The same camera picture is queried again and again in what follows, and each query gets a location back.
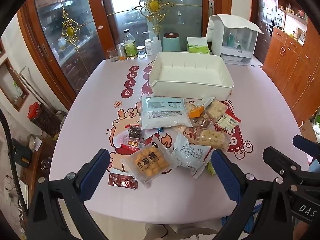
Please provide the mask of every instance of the table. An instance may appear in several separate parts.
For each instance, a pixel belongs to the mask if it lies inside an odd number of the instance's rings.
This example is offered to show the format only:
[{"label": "table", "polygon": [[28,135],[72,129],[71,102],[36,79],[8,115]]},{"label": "table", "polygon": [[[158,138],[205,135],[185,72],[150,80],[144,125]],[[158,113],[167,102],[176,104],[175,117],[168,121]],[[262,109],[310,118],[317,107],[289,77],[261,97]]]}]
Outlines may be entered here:
[{"label": "table", "polygon": [[[66,118],[55,148],[50,180],[77,172],[100,148],[110,151],[110,166],[122,169],[121,159],[128,152],[120,138],[128,125],[139,123],[138,104],[141,91],[150,91],[148,63],[154,58],[112,63],[101,62],[85,83]],[[292,138],[300,134],[288,105],[273,82],[259,67],[227,65],[235,86],[225,103],[242,120],[234,131],[227,153],[244,173],[272,181],[278,175],[263,162],[262,153],[273,146],[308,169],[307,156],[296,149]],[[172,148],[177,132],[156,133]],[[235,202],[229,200],[218,176],[204,171],[198,179],[188,169],[178,167],[152,181],[150,189],[137,190],[108,185],[103,176],[91,200],[89,210],[122,219],[155,224],[182,224],[230,215]]]}]

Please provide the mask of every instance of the door handle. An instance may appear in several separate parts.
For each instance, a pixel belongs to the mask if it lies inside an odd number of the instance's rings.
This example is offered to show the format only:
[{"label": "door handle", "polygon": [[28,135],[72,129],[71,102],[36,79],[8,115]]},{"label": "door handle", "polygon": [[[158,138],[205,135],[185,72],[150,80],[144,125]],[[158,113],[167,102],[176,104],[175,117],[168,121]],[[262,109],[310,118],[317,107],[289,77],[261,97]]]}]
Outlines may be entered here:
[{"label": "door handle", "polygon": [[209,0],[209,17],[214,15],[214,0]]}]

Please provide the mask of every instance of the barcode sticker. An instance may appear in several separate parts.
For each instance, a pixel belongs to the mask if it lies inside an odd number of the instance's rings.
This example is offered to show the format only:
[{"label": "barcode sticker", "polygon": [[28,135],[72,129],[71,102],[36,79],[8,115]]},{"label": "barcode sticker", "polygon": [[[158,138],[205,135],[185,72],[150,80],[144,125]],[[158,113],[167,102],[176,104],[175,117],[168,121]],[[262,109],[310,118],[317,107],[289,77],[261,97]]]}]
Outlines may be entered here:
[{"label": "barcode sticker", "polygon": [[235,120],[228,114],[224,114],[217,124],[227,133],[231,133],[233,128],[236,127],[238,124],[241,123],[241,120]]}]

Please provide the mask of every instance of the drawer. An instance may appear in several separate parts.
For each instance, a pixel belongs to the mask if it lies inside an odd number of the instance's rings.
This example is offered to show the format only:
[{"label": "drawer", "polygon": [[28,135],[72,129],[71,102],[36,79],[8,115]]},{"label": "drawer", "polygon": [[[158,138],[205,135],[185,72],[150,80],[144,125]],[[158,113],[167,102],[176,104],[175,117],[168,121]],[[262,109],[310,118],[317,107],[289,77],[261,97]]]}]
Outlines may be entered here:
[{"label": "drawer", "polygon": [[272,32],[272,36],[277,38],[281,42],[285,43],[288,35],[285,32],[281,31],[280,29],[274,28]]},{"label": "drawer", "polygon": [[300,55],[300,52],[302,50],[302,45],[297,42],[295,39],[291,38],[290,36],[287,37],[287,40],[285,42],[285,44],[292,49],[295,53],[297,53],[298,55]]}]

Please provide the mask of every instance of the cracker package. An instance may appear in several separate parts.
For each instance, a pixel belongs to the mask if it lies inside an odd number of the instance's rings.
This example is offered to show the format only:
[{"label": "cracker package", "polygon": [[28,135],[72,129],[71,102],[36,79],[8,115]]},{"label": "cracker package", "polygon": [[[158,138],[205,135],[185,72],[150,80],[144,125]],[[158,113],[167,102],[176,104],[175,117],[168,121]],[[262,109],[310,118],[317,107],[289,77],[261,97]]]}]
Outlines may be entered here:
[{"label": "cracker package", "polygon": [[227,109],[228,109],[228,106],[226,106],[224,103],[215,99],[204,110],[204,112],[207,113],[211,117],[212,122],[216,123],[225,114]]},{"label": "cracker package", "polygon": [[134,177],[145,186],[162,172],[177,167],[177,158],[155,136],[151,143],[124,159],[123,162],[129,167]]},{"label": "cracker package", "polygon": [[212,146],[216,150],[221,149],[223,152],[227,152],[231,136],[223,131],[215,131],[209,129],[197,130],[197,144]]}]

